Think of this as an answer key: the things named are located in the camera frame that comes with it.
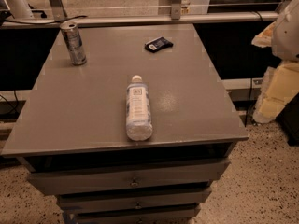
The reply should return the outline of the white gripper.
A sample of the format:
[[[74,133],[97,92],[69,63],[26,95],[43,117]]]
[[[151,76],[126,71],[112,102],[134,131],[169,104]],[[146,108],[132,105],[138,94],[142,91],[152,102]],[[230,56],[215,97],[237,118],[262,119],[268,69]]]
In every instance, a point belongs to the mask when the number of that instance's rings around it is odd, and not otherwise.
[[[259,48],[272,46],[272,53],[285,60],[277,68],[266,69],[252,115],[257,123],[269,123],[299,92],[299,0],[291,0],[276,22],[254,36],[251,44]]]

